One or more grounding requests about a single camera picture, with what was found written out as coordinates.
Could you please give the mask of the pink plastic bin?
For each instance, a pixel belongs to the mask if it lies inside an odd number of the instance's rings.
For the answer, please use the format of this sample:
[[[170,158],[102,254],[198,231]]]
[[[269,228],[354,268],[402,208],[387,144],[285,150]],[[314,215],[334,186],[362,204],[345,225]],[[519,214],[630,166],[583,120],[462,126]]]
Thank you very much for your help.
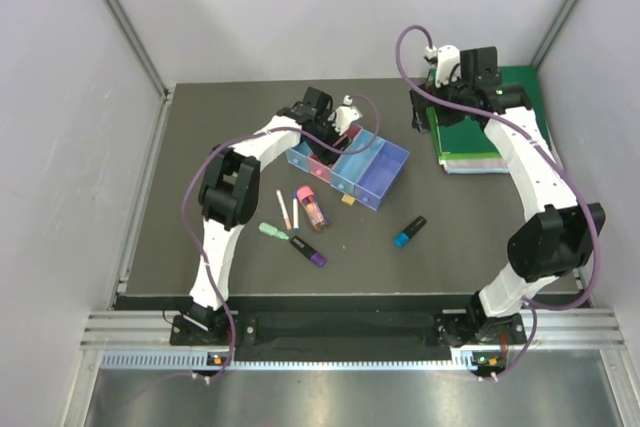
[[[347,147],[349,147],[353,143],[353,140],[355,139],[355,137],[357,136],[357,134],[360,132],[361,129],[362,127],[359,124],[352,125],[347,130],[347,132],[339,139],[339,141],[337,142],[337,146],[340,147],[342,150],[345,150]],[[311,154],[308,157],[308,163],[309,163],[309,173],[311,175],[319,178],[320,180],[326,182],[327,184],[330,183],[331,171],[332,171],[332,168],[334,167],[334,164],[329,164],[329,165],[323,164],[315,154]]]

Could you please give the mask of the pink lid pen jar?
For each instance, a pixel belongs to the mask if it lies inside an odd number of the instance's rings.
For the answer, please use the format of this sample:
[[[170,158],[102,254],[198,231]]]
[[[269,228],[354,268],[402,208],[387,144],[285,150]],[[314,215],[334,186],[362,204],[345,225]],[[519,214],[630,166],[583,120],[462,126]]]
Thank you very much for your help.
[[[326,230],[329,227],[329,221],[323,213],[313,189],[308,185],[301,186],[296,191],[296,197],[304,208],[311,226],[318,232]]]

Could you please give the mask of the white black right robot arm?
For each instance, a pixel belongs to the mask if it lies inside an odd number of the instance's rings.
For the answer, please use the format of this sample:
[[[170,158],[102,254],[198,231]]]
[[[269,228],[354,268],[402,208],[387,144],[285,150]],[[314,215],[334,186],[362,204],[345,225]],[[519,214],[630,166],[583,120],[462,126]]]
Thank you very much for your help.
[[[446,125],[463,119],[479,124],[505,162],[523,206],[525,223],[508,241],[507,265],[472,295],[462,319],[440,328],[455,347],[487,343],[525,301],[586,264],[591,235],[601,231],[605,212],[598,203],[580,207],[552,159],[525,87],[504,81],[496,48],[429,46],[425,59],[432,67],[420,87],[429,95],[427,105]]]

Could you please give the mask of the white marker blue cap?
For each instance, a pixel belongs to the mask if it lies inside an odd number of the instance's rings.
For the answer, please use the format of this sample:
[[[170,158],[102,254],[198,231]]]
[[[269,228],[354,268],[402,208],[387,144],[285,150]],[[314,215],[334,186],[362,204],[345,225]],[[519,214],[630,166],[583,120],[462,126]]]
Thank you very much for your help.
[[[299,232],[300,230],[300,216],[299,216],[299,200],[297,196],[297,189],[292,193],[292,212],[293,212],[293,230]]]

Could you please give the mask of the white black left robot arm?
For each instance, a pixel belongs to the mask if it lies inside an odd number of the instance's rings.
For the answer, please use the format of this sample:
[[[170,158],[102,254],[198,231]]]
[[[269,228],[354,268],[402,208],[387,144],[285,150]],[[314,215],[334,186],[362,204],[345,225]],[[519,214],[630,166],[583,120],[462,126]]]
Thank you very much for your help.
[[[216,146],[189,184],[183,206],[197,192],[203,234],[188,233],[198,248],[199,264],[189,292],[192,331],[205,343],[234,345],[236,328],[226,301],[234,251],[244,226],[256,212],[261,172],[303,139],[324,163],[346,148],[346,133],[362,114],[351,97],[338,107],[332,97],[309,87],[303,99],[279,109],[255,133]]]

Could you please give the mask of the yellow eraser block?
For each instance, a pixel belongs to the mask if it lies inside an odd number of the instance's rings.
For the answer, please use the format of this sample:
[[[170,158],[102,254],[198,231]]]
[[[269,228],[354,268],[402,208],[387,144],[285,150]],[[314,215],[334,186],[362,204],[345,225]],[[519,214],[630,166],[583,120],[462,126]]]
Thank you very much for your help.
[[[355,203],[355,198],[350,195],[344,195],[341,201],[346,205],[353,206]]]

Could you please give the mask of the blue cap black highlighter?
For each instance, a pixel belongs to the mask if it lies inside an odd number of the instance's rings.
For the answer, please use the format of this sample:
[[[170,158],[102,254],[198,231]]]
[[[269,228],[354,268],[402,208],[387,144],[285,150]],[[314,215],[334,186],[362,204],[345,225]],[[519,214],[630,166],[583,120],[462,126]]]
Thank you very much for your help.
[[[403,248],[427,223],[423,216],[416,217],[393,239],[393,243],[398,248]]]

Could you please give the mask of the aluminium front rail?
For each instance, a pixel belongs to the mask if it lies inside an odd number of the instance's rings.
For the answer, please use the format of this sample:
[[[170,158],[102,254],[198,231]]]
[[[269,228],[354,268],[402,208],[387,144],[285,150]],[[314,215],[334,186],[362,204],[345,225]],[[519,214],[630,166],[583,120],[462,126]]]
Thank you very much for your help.
[[[454,335],[462,322],[459,312],[246,312],[236,320],[236,330],[211,332],[195,320],[160,312],[107,311],[90,315],[80,345],[84,349],[134,350],[210,348],[230,345],[245,350],[261,345],[310,349],[318,355],[353,350],[361,355],[390,345],[394,350],[417,353],[423,349],[495,349],[505,337],[508,345],[551,350],[597,350],[624,344],[614,314],[602,309],[577,309],[521,313],[507,327],[486,340]]]

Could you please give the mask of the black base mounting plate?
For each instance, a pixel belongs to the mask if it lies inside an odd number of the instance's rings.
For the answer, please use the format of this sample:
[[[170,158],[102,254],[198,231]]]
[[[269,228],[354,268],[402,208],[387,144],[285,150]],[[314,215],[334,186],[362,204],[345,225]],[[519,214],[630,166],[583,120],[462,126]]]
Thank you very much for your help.
[[[522,318],[516,316],[479,338],[471,333],[463,313],[429,311],[272,311],[234,315],[237,346],[257,346],[280,339],[397,339],[424,346],[466,344],[517,345],[525,341]]]

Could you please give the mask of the purple-blue plastic bin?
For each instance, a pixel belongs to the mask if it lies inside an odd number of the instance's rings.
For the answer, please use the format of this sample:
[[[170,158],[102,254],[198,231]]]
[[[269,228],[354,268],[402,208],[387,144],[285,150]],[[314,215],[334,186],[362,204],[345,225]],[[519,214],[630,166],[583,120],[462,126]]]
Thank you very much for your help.
[[[377,211],[409,155],[406,149],[385,141],[370,165],[356,181],[356,200],[369,209]]]

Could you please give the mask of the purple cap black highlighter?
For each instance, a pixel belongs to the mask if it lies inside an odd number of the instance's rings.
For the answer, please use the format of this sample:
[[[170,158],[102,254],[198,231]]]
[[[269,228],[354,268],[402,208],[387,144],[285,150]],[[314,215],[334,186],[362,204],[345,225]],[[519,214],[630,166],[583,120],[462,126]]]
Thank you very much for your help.
[[[327,259],[299,236],[293,236],[289,243],[316,267],[322,268],[326,265]]]

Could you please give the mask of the white marker orange cap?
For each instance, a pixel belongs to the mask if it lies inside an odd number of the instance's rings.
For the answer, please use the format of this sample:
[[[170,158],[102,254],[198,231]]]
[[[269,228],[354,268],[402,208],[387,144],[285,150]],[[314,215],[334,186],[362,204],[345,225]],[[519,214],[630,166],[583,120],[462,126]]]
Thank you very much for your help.
[[[283,193],[280,189],[276,189],[276,197],[277,197],[277,201],[278,201],[278,205],[280,207],[280,211],[283,217],[283,221],[285,224],[285,227],[288,231],[292,230],[292,223],[291,223],[291,219],[290,216],[288,214],[288,210],[287,210],[287,206],[284,200],[284,196]]]

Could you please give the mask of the green glitter glue tube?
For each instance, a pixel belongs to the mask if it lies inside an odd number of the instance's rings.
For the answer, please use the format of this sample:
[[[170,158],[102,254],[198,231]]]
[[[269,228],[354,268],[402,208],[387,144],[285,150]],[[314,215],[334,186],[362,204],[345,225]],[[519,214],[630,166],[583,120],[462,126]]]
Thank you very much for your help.
[[[269,223],[266,223],[266,222],[260,223],[258,226],[258,229],[264,235],[267,235],[279,240],[283,240],[283,241],[290,240],[290,236],[285,231],[282,231]]]

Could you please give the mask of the sky blue plastic bin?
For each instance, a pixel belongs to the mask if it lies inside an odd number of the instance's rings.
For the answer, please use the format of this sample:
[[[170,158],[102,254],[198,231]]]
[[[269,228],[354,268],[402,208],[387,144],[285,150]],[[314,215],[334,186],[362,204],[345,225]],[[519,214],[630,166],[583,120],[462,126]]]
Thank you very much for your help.
[[[309,171],[309,159],[313,151],[307,142],[301,142],[297,146],[286,151],[287,161],[294,167],[304,171]]]

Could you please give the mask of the light blue plastic bin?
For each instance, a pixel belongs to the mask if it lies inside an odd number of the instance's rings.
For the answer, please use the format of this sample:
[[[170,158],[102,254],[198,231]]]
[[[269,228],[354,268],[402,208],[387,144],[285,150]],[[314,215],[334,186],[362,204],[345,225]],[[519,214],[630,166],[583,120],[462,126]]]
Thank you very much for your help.
[[[364,174],[383,147],[385,140],[377,137],[365,151],[349,155],[349,152],[360,150],[373,138],[373,133],[361,129],[346,149],[345,153],[331,168],[330,185],[347,195],[354,195],[356,182]]]

